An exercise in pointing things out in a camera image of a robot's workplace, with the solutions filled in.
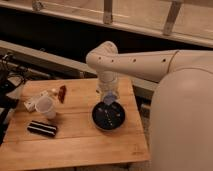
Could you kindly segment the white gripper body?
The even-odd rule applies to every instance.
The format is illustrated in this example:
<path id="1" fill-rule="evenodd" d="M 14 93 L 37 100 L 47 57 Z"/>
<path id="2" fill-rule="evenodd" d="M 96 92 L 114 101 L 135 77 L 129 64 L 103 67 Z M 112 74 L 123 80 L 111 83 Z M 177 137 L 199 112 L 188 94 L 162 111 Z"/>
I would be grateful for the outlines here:
<path id="1" fill-rule="evenodd" d="M 119 97 L 118 93 L 118 81 L 113 80 L 111 82 L 102 82 L 98 81 L 98 88 L 97 90 L 100 93 L 100 98 L 103 99 L 109 93 L 112 93 L 116 97 Z"/>

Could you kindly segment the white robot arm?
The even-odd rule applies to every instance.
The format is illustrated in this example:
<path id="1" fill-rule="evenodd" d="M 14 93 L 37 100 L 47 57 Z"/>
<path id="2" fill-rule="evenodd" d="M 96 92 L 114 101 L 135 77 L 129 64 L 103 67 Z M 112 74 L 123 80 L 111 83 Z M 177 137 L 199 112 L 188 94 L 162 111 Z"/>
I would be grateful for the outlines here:
<path id="1" fill-rule="evenodd" d="M 86 56 L 99 80 L 106 71 L 157 84 L 150 109 L 151 171 L 213 171 L 213 50 L 120 54 L 111 41 Z"/>

